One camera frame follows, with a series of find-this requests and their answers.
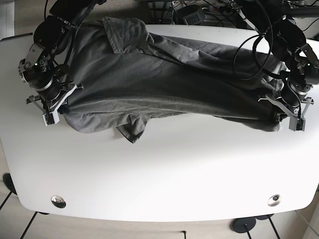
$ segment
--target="black rubber foot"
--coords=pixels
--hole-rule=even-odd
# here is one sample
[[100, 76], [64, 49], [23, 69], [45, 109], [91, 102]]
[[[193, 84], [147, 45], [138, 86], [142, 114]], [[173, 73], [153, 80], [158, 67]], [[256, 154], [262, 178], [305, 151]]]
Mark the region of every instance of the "black rubber foot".
[[232, 221], [230, 228], [236, 233], [246, 233], [256, 225], [255, 218], [238, 218]]
[[269, 214], [269, 215], [263, 215], [263, 216], [257, 216], [257, 217], [254, 217], [256, 218], [257, 220], [267, 220], [268, 219], [268, 216], [271, 218], [274, 214]]
[[3, 182], [5, 184], [5, 186], [11, 191], [13, 192], [14, 194], [16, 194], [16, 190], [14, 188], [14, 185], [13, 185], [13, 182], [12, 182], [12, 179], [11, 179], [11, 175], [9, 173], [5, 173], [3, 175]]

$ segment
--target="floor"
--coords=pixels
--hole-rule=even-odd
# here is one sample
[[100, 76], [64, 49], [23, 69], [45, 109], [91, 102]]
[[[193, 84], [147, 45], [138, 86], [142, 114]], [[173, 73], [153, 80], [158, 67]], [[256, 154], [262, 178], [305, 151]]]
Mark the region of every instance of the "floor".
[[[0, 145], [0, 175], [6, 172], [9, 170]], [[1, 203], [8, 193], [3, 181], [0, 181]], [[307, 208], [301, 210], [308, 221], [318, 201], [319, 193]], [[11, 195], [0, 211], [0, 239], [20, 238], [33, 214], [20, 204], [16, 195]], [[295, 212], [276, 214], [272, 218], [281, 239], [303, 238], [307, 226]], [[187, 239], [247, 239], [246, 234], [230, 230], [231, 221], [131, 223], [38, 214], [25, 239], [183, 239], [181, 231], [187, 231]], [[253, 239], [276, 239], [268, 221], [257, 221], [251, 236]]]

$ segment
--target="metal bracket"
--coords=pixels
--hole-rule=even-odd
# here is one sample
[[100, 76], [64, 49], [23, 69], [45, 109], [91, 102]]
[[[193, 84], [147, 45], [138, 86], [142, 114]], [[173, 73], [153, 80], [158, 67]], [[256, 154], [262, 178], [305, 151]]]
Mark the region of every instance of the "metal bracket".
[[63, 105], [63, 103], [65, 103], [66, 99], [77, 88], [78, 88], [78, 86], [74, 85], [74, 86], [72, 86], [72, 88], [69, 91], [65, 92], [62, 95], [62, 97], [59, 99], [59, 101], [56, 102], [53, 107], [49, 108], [49, 111], [50, 111], [49, 113], [47, 113], [47, 111], [37, 103], [37, 101], [41, 100], [40, 96], [30, 96], [28, 99], [26, 99], [26, 103], [27, 104], [34, 103], [35, 106], [37, 106], [43, 112], [42, 117], [43, 117], [45, 126], [48, 126], [50, 124], [57, 124], [60, 122], [58, 109], [61, 107], [61, 105]]
[[25, 58], [25, 62], [22, 65], [24, 70], [29, 70], [32, 68], [32, 66], [35, 65], [35, 63], [38, 61], [39, 57], [41, 56], [42, 52], [44, 51], [44, 48], [33, 44], [28, 52], [28, 55]]
[[73, 92], [77, 89], [77, 86], [74, 85], [68, 92], [65, 92], [63, 96], [60, 98], [60, 100], [55, 104], [54, 107], [50, 108], [50, 113], [44, 113], [42, 115], [45, 126], [48, 126], [50, 124], [57, 124], [60, 122], [58, 109], [63, 105], [63, 103], [66, 101], [66, 99], [73, 94]]
[[40, 96], [30, 96], [28, 99], [26, 99], [26, 104], [30, 104], [30, 103], [34, 103], [35, 106], [37, 106], [43, 113], [46, 113], [46, 111], [44, 110], [44, 108], [42, 108], [37, 101], [40, 99]]
[[305, 98], [306, 100], [306, 107], [304, 111], [302, 112], [301, 116], [299, 116], [298, 112], [291, 112], [286, 106], [284, 106], [283, 103], [277, 101], [273, 95], [266, 95], [266, 99], [272, 103], [273, 105], [277, 106], [280, 108], [288, 117], [290, 117], [290, 122], [289, 122], [289, 129], [293, 131], [305, 131], [306, 128], [306, 119], [305, 119], [305, 114], [310, 106], [310, 104], [313, 104], [312, 98], [308, 97]]
[[314, 65], [314, 67], [319, 68], [319, 60], [311, 46], [308, 43], [306, 43], [300, 49], [306, 55], [307, 59]]

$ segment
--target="white tabletop surface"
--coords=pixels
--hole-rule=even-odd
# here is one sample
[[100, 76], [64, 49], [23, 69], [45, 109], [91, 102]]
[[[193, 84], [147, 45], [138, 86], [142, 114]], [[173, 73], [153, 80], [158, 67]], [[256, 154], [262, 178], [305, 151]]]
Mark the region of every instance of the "white tabletop surface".
[[[184, 30], [171, 27], [182, 36]], [[193, 35], [207, 34], [203, 29], [194, 27]], [[232, 31], [235, 45], [239, 30]], [[240, 31], [245, 39], [250, 34]], [[312, 201], [319, 182], [318, 87], [309, 93], [318, 103], [307, 112], [305, 132], [288, 130], [288, 120], [281, 131], [267, 133], [189, 114], [151, 120], [131, 144], [116, 129], [78, 133], [63, 117], [44, 127], [40, 110], [25, 104], [35, 92], [17, 72], [31, 44], [30, 36], [0, 42], [0, 138], [26, 208], [106, 220], [187, 222], [291, 211]], [[269, 207], [276, 194], [282, 202]], [[64, 198], [64, 209], [51, 203], [54, 195]]]

